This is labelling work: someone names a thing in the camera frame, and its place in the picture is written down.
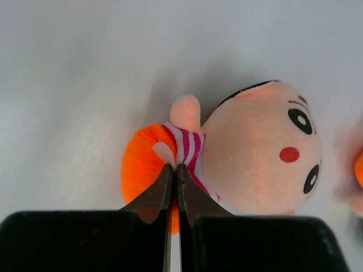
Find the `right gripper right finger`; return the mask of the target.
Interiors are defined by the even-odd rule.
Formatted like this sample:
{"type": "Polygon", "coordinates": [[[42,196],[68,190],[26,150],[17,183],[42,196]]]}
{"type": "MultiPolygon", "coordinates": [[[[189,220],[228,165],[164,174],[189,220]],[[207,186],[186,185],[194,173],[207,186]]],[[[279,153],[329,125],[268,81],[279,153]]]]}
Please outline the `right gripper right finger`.
{"type": "Polygon", "coordinates": [[[178,166],[182,271],[348,271],[332,230],[306,216],[237,216],[178,166]]]}

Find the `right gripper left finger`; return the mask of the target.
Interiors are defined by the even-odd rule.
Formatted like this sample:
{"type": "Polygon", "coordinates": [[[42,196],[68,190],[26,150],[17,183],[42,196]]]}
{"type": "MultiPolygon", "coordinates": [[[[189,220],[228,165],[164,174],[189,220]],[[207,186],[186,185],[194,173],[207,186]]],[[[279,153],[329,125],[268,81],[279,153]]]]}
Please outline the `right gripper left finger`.
{"type": "Polygon", "coordinates": [[[169,271],[173,170],[119,210],[20,211],[1,223],[2,271],[169,271]]]}

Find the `doll plush orange pants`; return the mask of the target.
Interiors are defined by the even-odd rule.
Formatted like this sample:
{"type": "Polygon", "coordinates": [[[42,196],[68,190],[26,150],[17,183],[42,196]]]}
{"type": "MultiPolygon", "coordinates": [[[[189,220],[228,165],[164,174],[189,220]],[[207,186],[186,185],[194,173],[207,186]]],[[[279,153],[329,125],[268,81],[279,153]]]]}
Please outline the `doll plush orange pants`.
{"type": "Polygon", "coordinates": [[[292,215],[312,195],[322,141],[303,95],[278,80],[223,100],[206,122],[193,95],[177,99],[170,118],[137,131],[121,163],[121,191],[132,202],[168,164],[184,164],[218,204],[246,215],[292,215]]]}

